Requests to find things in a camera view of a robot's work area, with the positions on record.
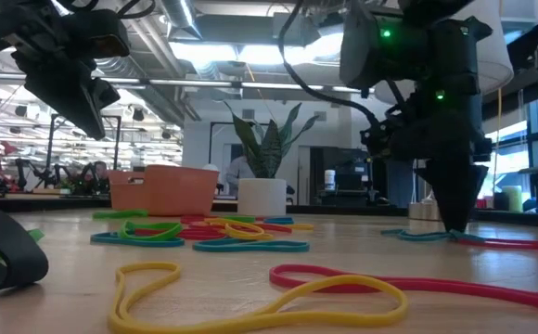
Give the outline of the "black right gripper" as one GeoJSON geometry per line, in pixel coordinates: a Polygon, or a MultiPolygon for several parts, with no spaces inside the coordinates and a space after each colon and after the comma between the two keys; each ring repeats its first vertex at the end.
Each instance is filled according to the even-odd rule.
{"type": "Polygon", "coordinates": [[[483,133],[479,89],[417,89],[379,120],[361,112],[369,127],[361,135],[372,156],[397,161],[435,160],[466,165],[427,165],[416,173],[430,184],[446,231],[465,231],[488,168],[492,141],[483,133]]]}

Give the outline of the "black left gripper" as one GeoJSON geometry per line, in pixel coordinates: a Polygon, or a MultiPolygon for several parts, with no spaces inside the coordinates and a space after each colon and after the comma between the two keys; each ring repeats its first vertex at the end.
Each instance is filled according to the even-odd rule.
{"type": "Polygon", "coordinates": [[[88,136],[103,138],[100,110],[121,97],[109,82],[91,77],[93,60],[69,49],[65,32],[45,27],[20,28],[13,46],[25,88],[88,136]]]}

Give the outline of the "yellow rubber band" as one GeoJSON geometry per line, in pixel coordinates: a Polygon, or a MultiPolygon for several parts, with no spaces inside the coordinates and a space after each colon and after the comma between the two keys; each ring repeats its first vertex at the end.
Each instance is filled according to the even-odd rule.
{"type": "Polygon", "coordinates": [[[220,226],[224,233],[234,239],[247,241],[267,241],[273,240],[272,234],[266,233],[263,228],[252,223],[244,223],[225,218],[210,218],[205,222],[208,225],[220,226]]]}
{"type": "Polygon", "coordinates": [[[302,324],[333,325],[357,328],[376,328],[396,324],[407,316],[409,301],[404,292],[393,285],[371,276],[339,275],[304,283],[284,292],[274,302],[240,317],[213,320],[188,326],[163,327],[134,319],[130,308],[150,293],[163,289],[178,280],[182,268],[177,263],[132,263],[115,272],[115,294],[108,315],[108,327],[114,334],[238,334],[265,328],[278,328],[302,324]],[[147,270],[164,270],[168,274],[125,296],[126,275],[147,270]],[[398,305],[383,314],[359,314],[343,312],[297,311],[283,312],[281,308],[293,300],[320,289],[354,284],[391,295],[398,305]]]}
{"type": "Polygon", "coordinates": [[[293,230],[314,230],[313,225],[307,224],[294,224],[294,225],[273,225],[273,224],[263,224],[263,229],[274,230],[280,232],[291,232],[293,230]]]}

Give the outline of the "black wide rubber band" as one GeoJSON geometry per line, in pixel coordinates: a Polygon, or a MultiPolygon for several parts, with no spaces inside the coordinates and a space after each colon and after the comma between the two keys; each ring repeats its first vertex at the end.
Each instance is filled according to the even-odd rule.
{"type": "Polygon", "coordinates": [[[28,230],[0,211],[0,290],[35,283],[48,269],[45,253],[28,230]]]}

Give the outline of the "orange plastic bin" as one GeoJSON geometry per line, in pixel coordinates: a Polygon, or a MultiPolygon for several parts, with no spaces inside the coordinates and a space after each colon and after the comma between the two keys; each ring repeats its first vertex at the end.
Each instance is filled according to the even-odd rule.
{"type": "Polygon", "coordinates": [[[219,173],[214,170],[148,165],[143,172],[110,171],[114,210],[146,210],[152,216],[207,215],[219,173]]]}

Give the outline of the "yellow-green cup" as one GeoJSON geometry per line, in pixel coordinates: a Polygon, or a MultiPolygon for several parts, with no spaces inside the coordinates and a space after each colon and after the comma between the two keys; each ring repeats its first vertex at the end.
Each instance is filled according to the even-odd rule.
{"type": "Polygon", "coordinates": [[[502,192],[508,199],[508,210],[510,212],[523,212],[521,186],[503,186],[502,192]]]}

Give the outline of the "person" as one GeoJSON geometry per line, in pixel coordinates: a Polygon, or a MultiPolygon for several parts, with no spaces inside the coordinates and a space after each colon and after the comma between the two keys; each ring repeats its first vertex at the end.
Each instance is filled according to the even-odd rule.
{"type": "Polygon", "coordinates": [[[94,163],[96,180],[94,183],[94,191],[98,194],[109,193],[109,171],[107,164],[104,161],[96,161],[94,163]]]}
{"type": "Polygon", "coordinates": [[[235,198],[238,196],[240,179],[250,179],[254,177],[255,175],[245,156],[240,156],[232,160],[225,173],[225,181],[229,186],[229,195],[235,198]]]}

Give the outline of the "black cabinet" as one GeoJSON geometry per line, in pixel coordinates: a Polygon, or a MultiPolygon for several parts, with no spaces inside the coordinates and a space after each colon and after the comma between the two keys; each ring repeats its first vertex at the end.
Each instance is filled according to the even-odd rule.
{"type": "Polygon", "coordinates": [[[368,156],[361,149],[310,148],[309,201],[314,206],[365,207],[370,174],[368,156]],[[324,187],[325,170],[336,171],[336,189],[324,187]]]}

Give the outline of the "table lamp with white shade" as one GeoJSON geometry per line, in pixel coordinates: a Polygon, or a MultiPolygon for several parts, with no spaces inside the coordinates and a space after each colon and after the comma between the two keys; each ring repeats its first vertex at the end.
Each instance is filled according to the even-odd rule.
{"type": "MultiPolygon", "coordinates": [[[[396,104],[417,89],[479,89],[484,94],[513,77],[500,0],[399,0],[400,18],[373,15],[370,50],[379,84],[396,104]]],[[[466,165],[423,160],[427,165],[466,165]]]]}

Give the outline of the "snake plant in white pot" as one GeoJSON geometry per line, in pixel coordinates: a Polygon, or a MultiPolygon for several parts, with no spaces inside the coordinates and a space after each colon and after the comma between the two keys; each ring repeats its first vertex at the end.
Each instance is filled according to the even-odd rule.
{"type": "Polygon", "coordinates": [[[271,120],[266,128],[258,128],[232,113],[233,125],[243,147],[254,177],[238,181],[237,212],[250,216],[279,216],[286,214],[287,181],[276,178],[282,160],[291,146],[306,131],[310,130],[317,116],[308,119],[300,131],[292,134],[302,103],[293,107],[284,124],[271,120]]]}

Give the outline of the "black rack frame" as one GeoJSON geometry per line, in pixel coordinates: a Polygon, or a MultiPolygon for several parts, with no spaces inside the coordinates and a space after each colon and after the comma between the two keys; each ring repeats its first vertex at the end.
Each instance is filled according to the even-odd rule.
{"type": "MultiPolygon", "coordinates": [[[[45,178],[43,180],[44,188],[47,188],[48,183],[46,181],[46,178],[50,175],[50,165],[51,165],[51,159],[52,159],[52,150],[53,150],[53,144],[57,141],[55,139],[55,131],[62,125],[56,124],[56,119],[59,117],[59,114],[53,113],[50,115],[50,125],[49,125],[49,136],[47,140],[47,153],[46,153],[46,161],[45,161],[45,169],[43,171],[43,177],[45,178]]],[[[113,169],[116,169],[118,167],[118,156],[119,156],[119,148],[120,148],[120,139],[121,139],[121,128],[122,128],[122,117],[121,116],[112,116],[112,115],[104,115],[104,119],[114,119],[117,121],[117,126],[114,128],[116,131],[116,137],[114,140],[114,157],[113,157],[113,169]]],[[[94,144],[96,140],[87,140],[87,139],[63,139],[64,143],[72,143],[72,144],[94,144]]]]}

